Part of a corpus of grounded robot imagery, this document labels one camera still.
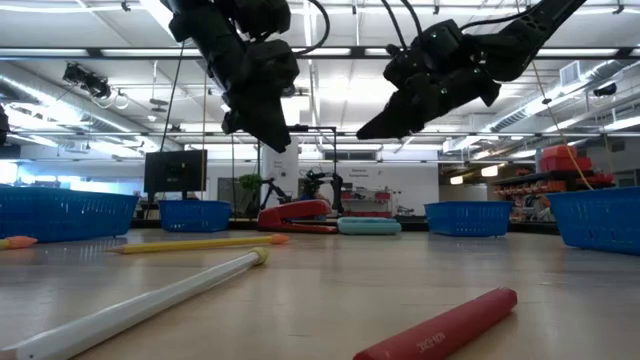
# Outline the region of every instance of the red marker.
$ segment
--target red marker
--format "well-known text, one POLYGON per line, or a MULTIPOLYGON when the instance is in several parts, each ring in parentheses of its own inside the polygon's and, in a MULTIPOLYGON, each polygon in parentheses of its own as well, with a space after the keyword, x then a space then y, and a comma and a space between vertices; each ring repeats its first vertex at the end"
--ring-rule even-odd
POLYGON ((440 360, 511 313, 518 295, 490 291, 359 352, 353 360, 440 360))

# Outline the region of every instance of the white pillar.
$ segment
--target white pillar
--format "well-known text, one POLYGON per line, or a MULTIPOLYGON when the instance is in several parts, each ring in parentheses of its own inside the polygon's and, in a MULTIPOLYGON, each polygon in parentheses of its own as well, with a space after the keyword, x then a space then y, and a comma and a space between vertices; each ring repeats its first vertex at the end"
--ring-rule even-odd
MULTIPOLYGON (((298 197, 298 138, 291 137, 291 144, 282 154, 278 154, 268 146, 262 147, 262 177, 264 179, 274 178, 274 184, 282 189, 285 194, 292 198, 298 197)), ((262 187, 262 199, 267 194, 269 188, 262 187)), ((278 196, 272 193, 267 202, 267 208, 279 205, 278 196)))

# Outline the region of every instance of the red stapler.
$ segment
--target red stapler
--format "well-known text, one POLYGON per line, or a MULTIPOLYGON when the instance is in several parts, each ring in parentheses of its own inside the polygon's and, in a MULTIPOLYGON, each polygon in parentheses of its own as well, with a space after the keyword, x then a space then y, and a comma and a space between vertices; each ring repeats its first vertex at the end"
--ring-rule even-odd
POLYGON ((258 214, 258 230, 280 232, 304 232, 331 234, 338 232, 335 226, 294 224, 290 219, 306 216, 321 216, 331 213, 325 201, 308 200, 265 209, 258 214))

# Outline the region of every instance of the wooden table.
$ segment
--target wooden table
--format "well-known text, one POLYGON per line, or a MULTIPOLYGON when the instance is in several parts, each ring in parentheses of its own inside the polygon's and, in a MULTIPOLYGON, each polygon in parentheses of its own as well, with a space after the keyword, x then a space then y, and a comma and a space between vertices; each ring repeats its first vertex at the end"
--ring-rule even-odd
MULTIPOLYGON (((126 239, 0 252, 0 348, 246 251, 102 252, 126 241, 203 237, 135 230, 126 239)), ((424 233, 294 234, 271 255, 264 267, 79 358, 346 360, 499 286, 518 291, 515 314, 453 359, 637 357, 637 257, 568 249, 556 236, 459 239, 424 233)))

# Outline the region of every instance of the ceiling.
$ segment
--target ceiling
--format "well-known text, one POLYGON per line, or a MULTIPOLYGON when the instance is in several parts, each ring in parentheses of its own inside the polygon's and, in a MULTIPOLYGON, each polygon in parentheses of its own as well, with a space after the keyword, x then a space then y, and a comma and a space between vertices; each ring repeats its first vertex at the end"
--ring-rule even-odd
MULTIPOLYGON (((361 13, 351 14, 351 0, 321 1, 330 12, 331 33, 326 45, 329 46, 384 46, 398 43, 391 21, 380 4, 376 1, 357 0, 361 13)), ((175 41, 152 16, 142 9, 139 1, 129 1, 135 9, 131 12, 104 11, 93 13, 52 14, 25 13, 1 11, 0 33, 3 34, 2 46, 33 46, 33 47, 172 47, 175 41)), ((279 37, 286 40, 292 47, 308 45, 305 43, 305 15, 300 14, 303 9, 302 1, 289 1, 294 12, 291 28, 279 37)), ((408 12, 401 7, 400 1, 390 1, 394 7, 401 30, 407 41, 416 35, 416 29, 408 12)), ((411 1, 414 6, 433 5, 433 0, 411 1)), ((437 22, 452 18, 458 24, 491 18, 482 15, 492 9, 508 9, 515 7, 514 0, 440 0, 442 13, 431 14, 432 9, 420 8, 422 28, 427 28, 437 22)), ((623 3, 629 9, 640 10, 640 0, 625 0, 623 3)), ((615 9, 615 0, 589 0, 584 9, 615 9)), ((120 6, 120 1, 112 0, 0 0, 1 6, 21 6, 30 8, 67 8, 120 6)), ((619 15, 599 13, 591 15, 575 15, 549 40, 547 46, 572 47, 621 47, 637 46, 640 43, 638 34, 640 14, 623 12, 619 15)), ((498 31, 500 25, 485 25, 473 28, 473 33, 491 33, 498 31)), ((317 18, 315 33, 311 39, 315 42, 321 37, 324 25, 321 17, 317 18)), ((129 97, 126 109, 111 106, 108 110, 120 115, 143 128, 161 131, 164 128, 164 117, 155 121, 148 118, 153 107, 149 103, 153 97, 170 100, 171 84, 176 72, 176 61, 158 61, 157 80, 153 87, 153 61, 100 61, 86 60, 79 62, 85 69, 100 76, 107 77, 114 89, 119 89, 129 97)), ((386 60, 313 60, 312 65, 307 60, 299 60, 300 75, 296 85, 310 87, 310 66, 317 69, 319 74, 319 125, 337 126, 344 131, 355 131, 385 105, 394 87, 382 77, 386 60)), ((538 61, 536 65, 540 71, 542 82, 547 85, 559 77, 559 69, 569 61, 538 61)), ((46 61, 18 61, 13 62, 49 83, 60 87, 67 84, 62 80, 67 62, 63 60, 46 61)), ((207 122, 207 130, 218 130, 223 119, 223 102, 219 94, 205 98, 205 81, 211 86, 211 80, 206 79, 202 69, 196 61, 184 61, 178 78, 178 88, 174 97, 170 122, 180 124, 188 131, 199 131, 202 128, 203 117, 207 122)), ((24 84, 32 88, 40 88, 38 81, 24 84)), ((486 107, 476 100, 462 106, 449 115, 430 122, 427 131, 479 131, 490 123, 496 114, 519 104, 525 97, 538 88, 535 73, 530 68, 516 81, 505 84, 498 101, 491 107, 486 107)), ((87 94, 79 89, 72 89, 72 93, 87 99, 87 94)), ((559 120, 574 116, 579 96, 573 101, 573 107, 565 106, 558 110, 559 120)), ((311 115, 303 111, 301 122, 311 124, 311 115)), ((543 126, 529 121, 525 129, 518 131, 542 131, 543 126)), ((416 143, 438 143, 443 138, 420 138, 416 143)), ((181 138, 177 141, 192 143, 200 141, 196 138, 181 138)), ((211 142, 226 141, 224 139, 210 139, 211 142)))

